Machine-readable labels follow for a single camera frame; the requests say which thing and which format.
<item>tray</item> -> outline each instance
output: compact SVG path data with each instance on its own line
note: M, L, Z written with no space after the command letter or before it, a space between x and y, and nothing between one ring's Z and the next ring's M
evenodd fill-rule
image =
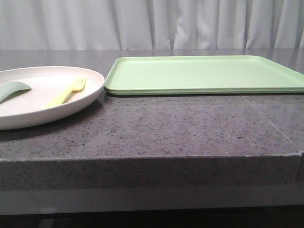
M258 56L123 57L104 86L114 95L303 93L304 75Z
M81 92L64 104L43 108L79 75L86 76L86 85ZM0 104L0 130L45 124L80 111L99 96L104 77L85 68L39 66L1 71L0 85L10 81L26 83L32 89Z

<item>yellow fork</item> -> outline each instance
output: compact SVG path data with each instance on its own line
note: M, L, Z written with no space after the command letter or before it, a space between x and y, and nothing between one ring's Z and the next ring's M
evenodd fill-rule
M81 91L85 87L85 84L86 77L83 76L76 78L68 88L53 98L47 105L44 106L44 108L51 108L53 106L63 104L71 92Z

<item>countertop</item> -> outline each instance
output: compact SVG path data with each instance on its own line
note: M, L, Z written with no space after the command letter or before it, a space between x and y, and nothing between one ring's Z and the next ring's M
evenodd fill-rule
M127 56L257 55L304 73L304 49L0 51L0 70ZM52 123L0 131L0 190L303 182L303 95L113 96Z

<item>green spoon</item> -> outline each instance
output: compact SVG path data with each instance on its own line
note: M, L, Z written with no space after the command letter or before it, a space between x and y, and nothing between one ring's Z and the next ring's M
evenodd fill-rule
M8 82L0 86L0 104L12 97L10 95L20 95L16 93L20 90L30 90L31 87L23 82Z

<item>white curtain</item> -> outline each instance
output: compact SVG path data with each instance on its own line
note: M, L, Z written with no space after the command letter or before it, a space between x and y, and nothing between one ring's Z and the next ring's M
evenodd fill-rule
M0 0L0 50L303 48L304 0Z

